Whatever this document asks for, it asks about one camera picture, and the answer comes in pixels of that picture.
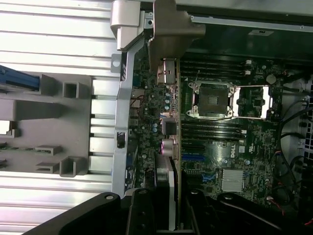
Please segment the chipset heatsink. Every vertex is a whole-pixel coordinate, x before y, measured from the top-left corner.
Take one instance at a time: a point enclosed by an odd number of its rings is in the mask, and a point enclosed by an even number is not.
[[[242,192],[244,172],[242,170],[223,169],[222,190],[224,192]]]

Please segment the screw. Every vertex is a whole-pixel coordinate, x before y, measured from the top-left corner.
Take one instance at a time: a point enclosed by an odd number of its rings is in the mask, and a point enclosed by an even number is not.
[[[233,199],[233,197],[232,197],[231,195],[225,195],[224,198],[225,198],[226,200],[231,200],[231,199]]]
[[[191,192],[191,194],[198,194],[199,193],[198,190],[195,190],[195,189],[192,189],[190,192]]]
[[[111,195],[106,196],[106,199],[108,199],[108,200],[112,200],[113,198],[114,198],[114,197],[111,196]]]

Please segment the blue pcie slot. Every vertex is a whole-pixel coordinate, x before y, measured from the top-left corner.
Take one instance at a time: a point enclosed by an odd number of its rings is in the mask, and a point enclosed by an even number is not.
[[[37,76],[32,76],[0,65],[0,85],[38,91],[40,79]]]
[[[183,154],[181,158],[183,161],[204,162],[204,160],[205,160],[205,156],[197,155],[197,154]]]

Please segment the cpu socket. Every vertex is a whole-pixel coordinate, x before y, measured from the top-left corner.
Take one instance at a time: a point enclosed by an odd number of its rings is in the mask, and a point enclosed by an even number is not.
[[[231,83],[196,81],[189,83],[193,89],[192,109],[187,115],[200,119],[231,118],[231,97],[235,87]]]
[[[267,112],[272,107],[272,97],[269,95],[267,85],[235,86],[232,83],[196,81],[190,82],[188,86],[193,89],[192,109],[187,115],[199,119],[266,119]],[[259,115],[255,117],[242,116],[239,114],[241,89],[260,88],[262,94],[259,99],[253,101],[254,106],[261,108]]]

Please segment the aluminum panel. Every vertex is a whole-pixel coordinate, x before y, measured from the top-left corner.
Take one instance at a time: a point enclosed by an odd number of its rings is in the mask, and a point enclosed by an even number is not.
[[[115,126],[113,118],[92,118],[90,124],[93,126]]]
[[[112,172],[113,157],[91,156],[89,170]]]
[[[108,153],[114,152],[114,138],[90,138],[90,152],[94,153]]]
[[[33,16],[13,13],[1,13],[0,31],[38,33],[47,35],[81,36],[82,29],[85,37],[112,38],[110,20],[81,20],[55,16]]]
[[[119,80],[94,80],[92,83],[94,95],[117,96],[119,90]]]
[[[94,99],[91,102],[91,114],[113,117],[115,109],[116,100]]]
[[[110,29],[111,4],[0,0],[0,19],[6,22],[0,25],[0,64],[26,72],[96,76],[91,130],[101,136],[90,139],[87,175],[0,171],[0,235],[22,234],[112,188],[114,139],[107,137],[115,127],[119,74],[111,73],[111,55],[118,53]]]

